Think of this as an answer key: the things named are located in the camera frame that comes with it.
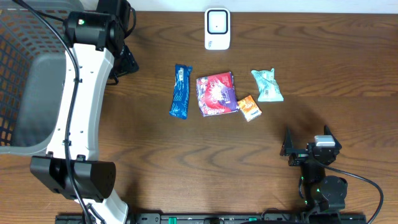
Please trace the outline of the blue snack bar wrapper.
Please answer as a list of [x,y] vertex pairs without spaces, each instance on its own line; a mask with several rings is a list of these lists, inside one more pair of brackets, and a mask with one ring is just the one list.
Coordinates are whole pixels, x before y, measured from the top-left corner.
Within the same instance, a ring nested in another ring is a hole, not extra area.
[[173,92],[173,101],[169,115],[187,119],[189,96],[190,96],[190,74],[192,66],[175,65],[175,85]]

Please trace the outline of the red purple snack packet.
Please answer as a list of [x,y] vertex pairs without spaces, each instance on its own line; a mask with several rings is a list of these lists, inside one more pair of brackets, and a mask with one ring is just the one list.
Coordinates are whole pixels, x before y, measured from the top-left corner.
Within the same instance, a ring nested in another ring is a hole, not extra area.
[[231,72],[196,79],[197,99],[203,117],[239,110]]

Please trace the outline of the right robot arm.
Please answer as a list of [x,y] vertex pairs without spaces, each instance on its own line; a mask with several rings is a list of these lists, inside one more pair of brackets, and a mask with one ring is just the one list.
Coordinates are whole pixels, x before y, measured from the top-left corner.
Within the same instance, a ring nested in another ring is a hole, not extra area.
[[289,158],[289,166],[301,170],[298,191],[305,200],[306,209],[299,213],[299,222],[341,223],[339,211],[345,208],[348,184],[344,178],[325,172],[341,148],[328,126],[304,149],[294,147],[291,132],[286,129],[280,155]]

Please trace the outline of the mint green snack packet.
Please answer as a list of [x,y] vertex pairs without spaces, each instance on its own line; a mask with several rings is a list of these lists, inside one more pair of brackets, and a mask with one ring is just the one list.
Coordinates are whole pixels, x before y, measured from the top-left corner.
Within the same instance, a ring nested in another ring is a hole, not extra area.
[[252,70],[257,87],[259,89],[259,102],[281,102],[284,100],[279,85],[275,80],[275,70]]

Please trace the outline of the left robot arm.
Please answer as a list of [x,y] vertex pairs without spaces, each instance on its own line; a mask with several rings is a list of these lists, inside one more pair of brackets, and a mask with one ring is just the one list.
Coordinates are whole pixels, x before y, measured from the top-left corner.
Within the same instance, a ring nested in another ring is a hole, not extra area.
[[55,130],[31,173],[49,190],[78,202],[81,217],[65,223],[131,223],[129,206],[114,189],[116,166],[99,159],[98,128],[109,78],[137,71],[125,39],[136,16],[127,1],[100,1],[94,11],[73,11],[63,24],[66,74]]

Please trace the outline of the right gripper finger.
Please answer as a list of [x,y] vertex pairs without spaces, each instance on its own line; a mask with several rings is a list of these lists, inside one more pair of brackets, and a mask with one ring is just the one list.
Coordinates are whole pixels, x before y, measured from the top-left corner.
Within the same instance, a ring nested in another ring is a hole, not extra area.
[[290,156],[291,153],[293,153],[293,151],[294,151],[294,145],[292,142],[290,129],[288,127],[286,127],[285,137],[284,137],[284,141],[282,143],[282,147],[280,150],[280,155],[281,156]]
[[342,149],[342,145],[337,140],[337,138],[335,138],[335,136],[332,134],[332,132],[330,131],[330,129],[327,125],[324,125],[323,133],[324,133],[324,135],[331,136],[331,138],[333,139],[333,141],[335,143],[336,148],[338,148],[339,150]]

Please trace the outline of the small orange snack packet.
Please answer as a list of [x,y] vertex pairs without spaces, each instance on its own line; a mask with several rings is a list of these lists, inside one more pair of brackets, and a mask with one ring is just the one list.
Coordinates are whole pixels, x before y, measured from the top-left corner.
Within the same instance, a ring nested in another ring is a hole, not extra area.
[[238,106],[247,122],[257,118],[262,114],[262,111],[251,95],[239,100]]

